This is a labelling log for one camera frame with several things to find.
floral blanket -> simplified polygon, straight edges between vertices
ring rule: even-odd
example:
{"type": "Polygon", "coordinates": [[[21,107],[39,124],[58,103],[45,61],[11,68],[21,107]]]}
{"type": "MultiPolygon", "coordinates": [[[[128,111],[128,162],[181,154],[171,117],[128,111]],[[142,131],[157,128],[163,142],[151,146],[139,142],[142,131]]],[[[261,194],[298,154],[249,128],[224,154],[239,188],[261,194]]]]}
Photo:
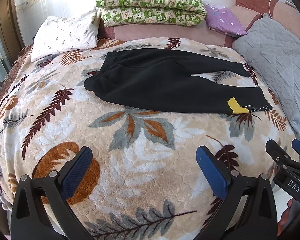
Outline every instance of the floral blanket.
{"type": "Polygon", "coordinates": [[[199,146],[206,145],[229,169],[246,176],[274,173],[265,151],[269,139],[298,159],[291,148],[294,133],[279,103],[247,65],[250,78],[228,71],[199,76],[226,85],[260,86],[273,110],[233,115],[161,113],[107,103],[85,90],[85,79],[98,72],[108,52],[140,48],[185,50],[245,62],[232,49],[179,38],[104,39],[94,49],[33,63],[29,52],[0,102],[4,198],[13,202],[23,174],[46,176],[88,146],[92,164],[68,203],[92,236],[193,239],[221,202],[196,162],[199,146]]]}

gray pillow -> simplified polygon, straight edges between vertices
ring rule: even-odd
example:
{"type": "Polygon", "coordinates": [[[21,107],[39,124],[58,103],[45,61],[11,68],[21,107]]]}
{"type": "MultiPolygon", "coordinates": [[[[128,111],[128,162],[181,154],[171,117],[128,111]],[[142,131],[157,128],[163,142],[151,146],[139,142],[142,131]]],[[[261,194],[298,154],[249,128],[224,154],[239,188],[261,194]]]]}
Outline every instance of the gray pillow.
{"type": "Polygon", "coordinates": [[[300,140],[300,39],[264,14],[232,48],[263,78],[300,140]]]}

yellow patch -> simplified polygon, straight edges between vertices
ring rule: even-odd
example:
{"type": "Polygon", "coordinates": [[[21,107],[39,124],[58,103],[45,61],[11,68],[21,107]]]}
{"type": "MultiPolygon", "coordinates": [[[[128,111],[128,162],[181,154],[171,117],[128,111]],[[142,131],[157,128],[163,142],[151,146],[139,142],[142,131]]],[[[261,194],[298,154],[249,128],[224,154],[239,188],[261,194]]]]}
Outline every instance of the yellow patch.
{"type": "Polygon", "coordinates": [[[228,105],[232,109],[233,114],[249,113],[249,110],[247,108],[241,107],[235,98],[230,98],[230,100],[228,101],[228,105]]]}

wooden frame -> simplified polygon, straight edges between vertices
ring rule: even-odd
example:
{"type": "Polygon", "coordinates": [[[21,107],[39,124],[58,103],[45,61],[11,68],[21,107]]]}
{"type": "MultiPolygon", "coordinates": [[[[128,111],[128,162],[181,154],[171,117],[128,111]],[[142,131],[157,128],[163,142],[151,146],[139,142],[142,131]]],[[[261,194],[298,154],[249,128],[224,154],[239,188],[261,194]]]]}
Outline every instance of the wooden frame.
{"type": "Polygon", "coordinates": [[[14,0],[0,0],[0,38],[6,56],[12,65],[18,60],[20,50],[24,48],[14,0]]]}

quilted pillow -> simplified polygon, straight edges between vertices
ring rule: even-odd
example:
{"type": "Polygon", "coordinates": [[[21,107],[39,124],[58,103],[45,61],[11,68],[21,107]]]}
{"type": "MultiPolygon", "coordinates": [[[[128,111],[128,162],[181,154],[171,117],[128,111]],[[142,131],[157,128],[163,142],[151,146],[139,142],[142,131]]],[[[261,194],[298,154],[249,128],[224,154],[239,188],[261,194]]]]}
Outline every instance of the quilted pillow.
{"type": "Polygon", "coordinates": [[[246,30],[227,7],[206,4],[206,10],[209,29],[232,37],[247,35],[246,30]]]}
{"type": "Polygon", "coordinates": [[[197,25],[206,17],[202,0],[96,0],[105,26],[127,23],[197,25]]]}
{"type": "Polygon", "coordinates": [[[300,39],[264,14],[232,48],[260,74],[279,99],[300,140],[300,39]]]}

